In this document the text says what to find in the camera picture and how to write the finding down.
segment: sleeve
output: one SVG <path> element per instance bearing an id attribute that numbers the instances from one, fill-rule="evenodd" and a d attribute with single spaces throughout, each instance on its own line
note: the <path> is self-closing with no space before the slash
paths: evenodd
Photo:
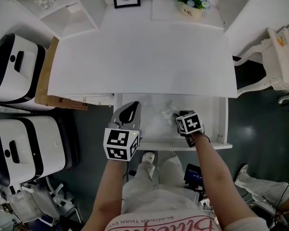
<path id="1" fill-rule="evenodd" d="M 245 218 L 229 224 L 223 231 L 269 231 L 269 229 L 262 218 Z"/>

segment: person's right arm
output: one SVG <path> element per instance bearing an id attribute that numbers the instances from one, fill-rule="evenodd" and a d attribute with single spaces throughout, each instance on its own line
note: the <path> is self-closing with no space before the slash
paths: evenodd
<path id="1" fill-rule="evenodd" d="M 209 140 L 199 132 L 193 133 L 192 136 L 204 187 L 221 228 L 244 218 L 257 217 L 236 190 L 226 163 Z"/>

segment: gray floor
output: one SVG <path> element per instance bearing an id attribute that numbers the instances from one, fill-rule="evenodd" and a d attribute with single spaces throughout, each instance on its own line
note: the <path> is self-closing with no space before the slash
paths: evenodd
<path id="1" fill-rule="evenodd" d="M 260 64 L 246 63 L 236 68 L 237 86 L 254 83 L 264 77 Z M 255 177 L 289 182 L 289 106 L 281 107 L 277 100 L 284 93 L 266 89 L 242 94 L 229 99 L 228 142 L 232 149 L 219 150 L 235 177 L 242 164 L 249 165 Z M 103 149 L 104 128 L 112 116 L 112 108 L 90 106 L 88 111 L 73 111 L 79 145 L 79 165 L 71 170 L 54 174 L 73 192 L 79 210 L 86 221 L 90 216 L 94 198 L 106 164 Z M 135 169 L 142 156 L 137 151 L 130 163 Z M 188 163 L 198 165 L 196 152 L 177 153 L 185 170 Z M 246 191 L 239 189 L 241 195 Z"/>

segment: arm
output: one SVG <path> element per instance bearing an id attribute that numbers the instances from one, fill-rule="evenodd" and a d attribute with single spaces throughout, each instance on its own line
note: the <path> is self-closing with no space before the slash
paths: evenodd
<path id="1" fill-rule="evenodd" d="M 124 162 L 108 160 L 95 198 L 92 214 L 82 231 L 104 231 L 121 215 Z"/>
<path id="2" fill-rule="evenodd" d="M 233 183 L 226 163 L 201 133 L 192 134 L 206 193 L 221 228 L 244 218 L 257 217 L 244 202 Z"/>

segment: open drawer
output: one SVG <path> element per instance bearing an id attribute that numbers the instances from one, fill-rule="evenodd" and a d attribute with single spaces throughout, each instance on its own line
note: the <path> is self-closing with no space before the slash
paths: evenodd
<path id="1" fill-rule="evenodd" d="M 228 99 L 178 94 L 115 94 L 114 110 L 122 105 L 139 101 L 141 108 L 140 129 L 142 140 L 138 150 L 192 151 L 185 138 L 177 133 L 175 123 L 165 118 L 161 111 L 172 103 L 180 110 L 194 110 L 199 114 L 215 149 L 232 148 L 227 143 Z"/>

